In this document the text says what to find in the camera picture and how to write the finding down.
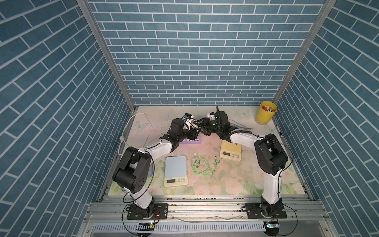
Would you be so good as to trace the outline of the purple power strip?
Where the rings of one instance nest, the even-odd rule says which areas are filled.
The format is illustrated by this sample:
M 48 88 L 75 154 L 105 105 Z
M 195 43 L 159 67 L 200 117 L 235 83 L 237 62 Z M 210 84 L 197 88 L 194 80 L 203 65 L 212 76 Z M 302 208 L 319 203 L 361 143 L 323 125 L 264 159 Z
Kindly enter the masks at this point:
M 180 142 L 181 145 L 198 145 L 201 144 L 201 136 L 199 135 L 194 140 L 185 139 L 182 142 Z

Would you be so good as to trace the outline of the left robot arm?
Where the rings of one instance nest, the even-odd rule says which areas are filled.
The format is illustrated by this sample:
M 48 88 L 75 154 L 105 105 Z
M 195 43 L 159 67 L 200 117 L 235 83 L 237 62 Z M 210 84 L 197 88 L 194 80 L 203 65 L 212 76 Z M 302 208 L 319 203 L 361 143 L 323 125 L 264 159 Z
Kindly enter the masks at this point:
M 155 211 L 155 200 L 145 183 L 150 167 L 155 171 L 155 160 L 172 153 L 185 139 L 194 140 L 200 127 L 194 119 L 176 118 L 167 133 L 158 142 L 143 148 L 129 147 L 123 153 L 112 179 L 132 198 L 125 201 L 138 219 L 150 218 Z

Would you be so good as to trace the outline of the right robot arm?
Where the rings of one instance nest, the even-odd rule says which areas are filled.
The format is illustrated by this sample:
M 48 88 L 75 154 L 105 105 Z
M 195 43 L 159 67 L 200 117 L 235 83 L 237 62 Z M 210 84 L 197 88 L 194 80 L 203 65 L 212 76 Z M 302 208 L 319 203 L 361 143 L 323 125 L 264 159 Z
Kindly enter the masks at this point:
M 286 169 L 288 156 L 277 137 L 270 133 L 265 136 L 232 126 L 224 111 L 211 113 L 210 117 L 193 122 L 204 135 L 215 133 L 229 143 L 255 149 L 258 165 L 265 173 L 264 190 L 260 210 L 264 217 L 271 218 L 283 209 L 281 198 L 281 175 Z

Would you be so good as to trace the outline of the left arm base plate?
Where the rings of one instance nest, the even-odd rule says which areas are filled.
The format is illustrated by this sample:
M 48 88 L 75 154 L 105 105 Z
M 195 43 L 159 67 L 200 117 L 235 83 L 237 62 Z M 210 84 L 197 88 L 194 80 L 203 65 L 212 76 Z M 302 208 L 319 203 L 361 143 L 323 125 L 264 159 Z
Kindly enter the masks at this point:
M 153 203 L 146 209 L 143 209 L 136 204 L 131 204 L 126 208 L 127 220 L 156 220 L 167 219 L 168 204 L 167 203 Z

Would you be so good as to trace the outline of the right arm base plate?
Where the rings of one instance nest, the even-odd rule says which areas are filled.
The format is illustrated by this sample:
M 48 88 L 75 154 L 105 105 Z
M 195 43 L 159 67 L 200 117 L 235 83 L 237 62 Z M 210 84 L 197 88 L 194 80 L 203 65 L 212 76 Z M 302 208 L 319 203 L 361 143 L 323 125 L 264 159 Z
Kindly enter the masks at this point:
M 264 215 L 261 210 L 261 204 L 259 202 L 248 202 L 243 207 L 241 211 L 247 213 L 248 219 L 286 219 L 287 213 L 283 207 L 283 204 L 279 206 L 279 209 L 274 212 L 273 215 Z

